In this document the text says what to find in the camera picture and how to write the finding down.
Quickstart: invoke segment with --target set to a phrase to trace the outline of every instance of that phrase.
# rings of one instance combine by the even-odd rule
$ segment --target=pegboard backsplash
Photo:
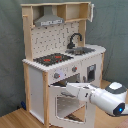
[[[70,37],[79,31],[79,22],[57,24],[47,27],[32,29],[33,58],[48,55],[67,49]],[[78,36],[73,38],[73,43],[78,46]]]

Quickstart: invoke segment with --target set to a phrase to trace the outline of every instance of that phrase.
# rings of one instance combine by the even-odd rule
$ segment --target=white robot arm
[[[119,83],[114,82],[105,89],[90,83],[67,83],[66,90],[79,100],[96,105],[110,116],[128,115],[128,105],[125,105],[127,89]]]

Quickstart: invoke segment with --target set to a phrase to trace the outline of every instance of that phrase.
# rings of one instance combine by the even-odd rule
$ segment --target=wooden play kitchen
[[[22,5],[27,111],[44,124],[94,128],[95,106],[66,91],[66,83],[100,86],[105,49],[85,45],[90,2]]]

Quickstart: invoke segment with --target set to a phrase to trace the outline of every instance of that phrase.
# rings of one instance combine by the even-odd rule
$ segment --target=knob
[[[77,67],[73,67],[73,68],[72,68],[72,71],[73,71],[73,72],[76,72],[76,70],[77,70]]]
[[[54,78],[58,79],[60,77],[60,75],[58,73],[54,74]]]

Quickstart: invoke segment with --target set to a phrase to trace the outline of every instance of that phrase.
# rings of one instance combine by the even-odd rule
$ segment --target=burner
[[[54,54],[47,55],[44,57],[36,58],[34,59],[34,62],[40,63],[45,66],[50,66],[50,65],[54,65],[60,62],[67,61],[69,59],[73,59],[73,57],[63,55],[60,53],[54,53]]]

